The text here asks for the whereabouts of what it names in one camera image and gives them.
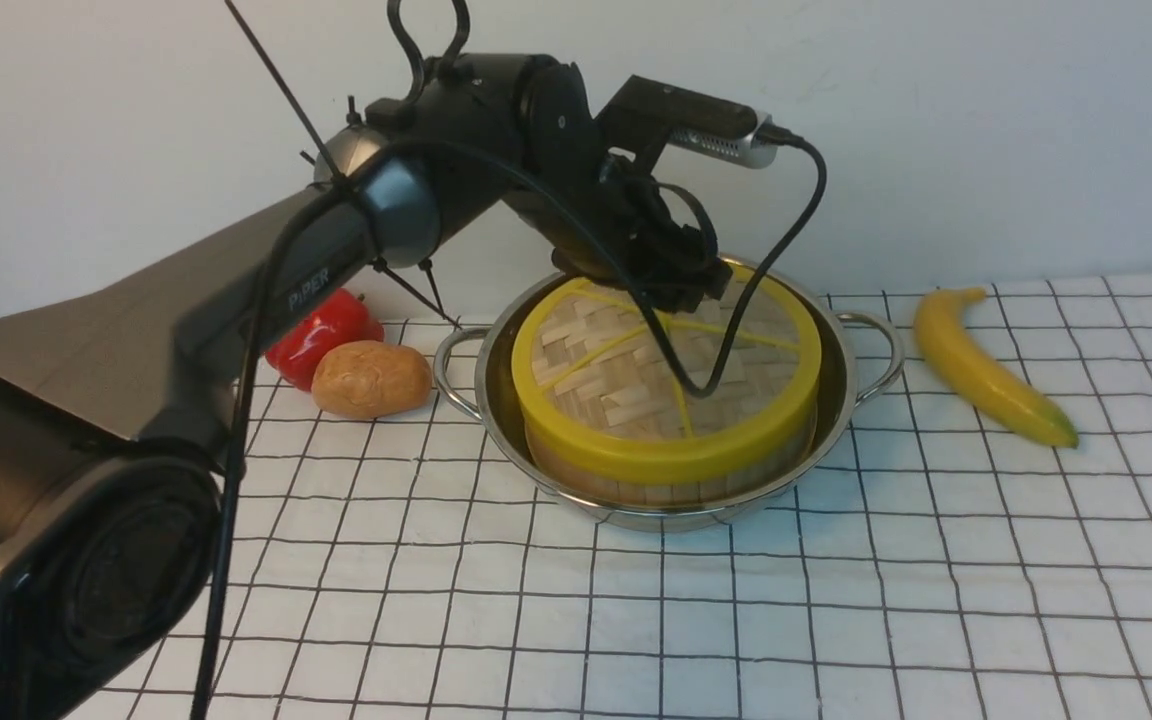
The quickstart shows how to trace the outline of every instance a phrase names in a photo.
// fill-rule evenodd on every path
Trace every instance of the toy fruit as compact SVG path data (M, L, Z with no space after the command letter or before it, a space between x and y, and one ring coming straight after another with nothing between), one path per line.
M314 387L314 371L323 356L347 342L384 342L385 327L372 318L362 300L338 290L301 324L265 353L265 361L287 382L303 392Z
M1078 430L1064 411L988 356L963 327L965 306L986 298L984 288L938 290L919 302L914 340L932 372L1002 427L1053 447L1078 447Z

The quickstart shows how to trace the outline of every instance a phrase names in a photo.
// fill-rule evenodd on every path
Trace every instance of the red pepper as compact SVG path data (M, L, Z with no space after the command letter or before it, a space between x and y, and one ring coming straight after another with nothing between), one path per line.
M385 341L385 327L362 300L338 290L265 353L265 361L287 382L310 392L323 356L334 347L361 340Z

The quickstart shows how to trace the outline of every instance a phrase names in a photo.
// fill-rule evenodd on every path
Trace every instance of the toy banana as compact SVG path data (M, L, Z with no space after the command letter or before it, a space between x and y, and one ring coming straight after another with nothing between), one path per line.
M979 287L925 295L914 316L914 340L924 359L941 381L1002 427L1038 444L1078 447L1078 430L1060 406L980 350L963 327L965 306L985 298Z

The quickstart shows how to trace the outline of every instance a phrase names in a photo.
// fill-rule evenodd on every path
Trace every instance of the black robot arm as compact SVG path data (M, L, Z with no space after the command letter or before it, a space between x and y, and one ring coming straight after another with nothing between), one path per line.
M0 318L0 719L67 714L168 632L211 575L194 708L205 717L260 353L361 270L422 265L499 202L560 270L630 293L687 392L717 387L742 309L819 205L819 152L748 106L639 77L593 114L575 65L462 55L465 1L453 5L456 40L420 59L391 0L412 90L365 113L351 103L326 142L233 9L314 137L314 182L104 290ZM793 146L819 173L733 308L704 387L655 310L721 296L730 271L699 202L652 176L670 145L750 168Z

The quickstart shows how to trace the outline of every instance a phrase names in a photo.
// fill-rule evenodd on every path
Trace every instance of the white wall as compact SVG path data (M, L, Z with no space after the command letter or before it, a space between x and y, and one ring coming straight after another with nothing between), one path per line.
M771 111L831 162L781 268L818 290L1152 270L1152 3L1137 0L471 0L468 50L579 61ZM324 132L344 96L402 94L380 0L241 0ZM407 0L422 50L447 0ZM92 291L306 182L308 141L220 0L0 0L0 314ZM810 164L672 152L723 250L758 255ZM494 210L435 264L484 313L548 272ZM412 311L371 275L388 313Z

